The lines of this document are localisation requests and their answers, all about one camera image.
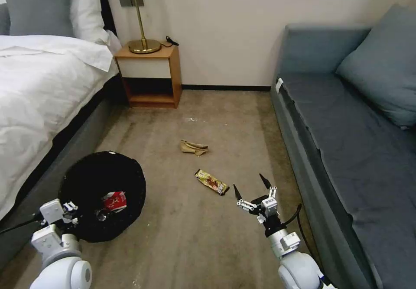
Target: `debris on carpet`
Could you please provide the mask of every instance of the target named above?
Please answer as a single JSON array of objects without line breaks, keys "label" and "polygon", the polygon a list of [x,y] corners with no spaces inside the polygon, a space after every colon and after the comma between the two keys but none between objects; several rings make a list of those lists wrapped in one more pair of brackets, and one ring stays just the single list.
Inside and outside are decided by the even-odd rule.
[{"label": "debris on carpet", "polygon": [[208,151],[208,146],[181,140],[181,151],[183,153],[194,153],[199,157]]},{"label": "debris on carpet", "polygon": [[227,192],[227,190],[230,189],[230,187],[219,181],[218,179],[216,179],[215,177],[213,177],[211,174],[202,171],[201,169],[199,169],[196,173],[195,173],[195,177],[205,186],[211,188],[212,190],[216,191],[220,196],[225,195],[225,193]]}]

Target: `white bedsheet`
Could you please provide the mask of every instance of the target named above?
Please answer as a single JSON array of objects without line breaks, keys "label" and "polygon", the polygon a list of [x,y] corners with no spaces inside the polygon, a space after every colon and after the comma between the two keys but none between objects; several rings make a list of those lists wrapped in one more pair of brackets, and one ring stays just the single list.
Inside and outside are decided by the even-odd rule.
[{"label": "white bedsheet", "polygon": [[116,73],[104,45],[0,36],[0,219],[52,139]]}]

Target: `snack wrapper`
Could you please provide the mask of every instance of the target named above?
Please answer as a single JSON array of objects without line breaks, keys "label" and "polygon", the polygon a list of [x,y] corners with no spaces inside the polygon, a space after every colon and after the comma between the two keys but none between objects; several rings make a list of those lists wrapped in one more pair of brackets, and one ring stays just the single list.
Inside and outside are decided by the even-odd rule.
[{"label": "snack wrapper", "polygon": [[105,208],[114,213],[120,212],[127,207],[126,196],[124,192],[109,192],[101,198]]},{"label": "snack wrapper", "polygon": [[220,196],[223,196],[227,190],[230,188],[227,184],[217,180],[211,174],[202,171],[199,169],[195,173],[195,177],[205,186],[211,188],[212,190],[216,191]]}]

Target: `beige carpet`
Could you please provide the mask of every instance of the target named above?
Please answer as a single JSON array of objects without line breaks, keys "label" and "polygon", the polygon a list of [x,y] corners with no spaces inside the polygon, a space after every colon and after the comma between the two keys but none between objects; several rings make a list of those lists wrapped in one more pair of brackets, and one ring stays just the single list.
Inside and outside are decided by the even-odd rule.
[{"label": "beige carpet", "polygon": [[[121,236],[82,243],[92,287],[283,288],[279,262],[256,217],[236,207],[232,189],[221,197],[194,177],[201,168],[235,183],[251,200],[266,192],[262,173],[278,188],[282,218],[292,215],[301,198],[269,94],[184,91],[177,110],[125,108],[113,118],[98,150],[136,159],[147,197],[141,216]],[[201,157],[181,153],[181,139],[207,144],[210,151]],[[289,230],[299,234],[296,222]],[[300,250],[307,252],[304,244]],[[26,289],[39,269],[39,255],[27,245],[2,272],[0,288]]]}]

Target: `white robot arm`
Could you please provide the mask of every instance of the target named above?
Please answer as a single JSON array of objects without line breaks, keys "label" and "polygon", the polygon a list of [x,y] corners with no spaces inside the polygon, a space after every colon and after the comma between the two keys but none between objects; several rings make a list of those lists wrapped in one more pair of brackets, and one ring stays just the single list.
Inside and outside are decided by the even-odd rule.
[{"label": "white robot arm", "polygon": [[77,207],[69,202],[62,207],[59,199],[45,203],[40,212],[45,228],[35,232],[32,245],[42,254],[42,272],[30,289],[89,289],[92,281],[91,265],[81,259],[76,236],[60,234],[54,223],[76,225],[72,218]]},{"label": "white robot arm", "polygon": [[282,223],[275,198],[277,187],[271,186],[261,174],[260,177],[269,194],[248,202],[242,199],[234,185],[237,206],[257,215],[259,223],[264,225],[265,235],[271,243],[273,253],[280,260],[279,276],[286,289],[336,289],[310,255],[296,251],[300,239],[295,232],[289,234],[286,230],[286,224],[295,219],[300,206],[294,216]]}]

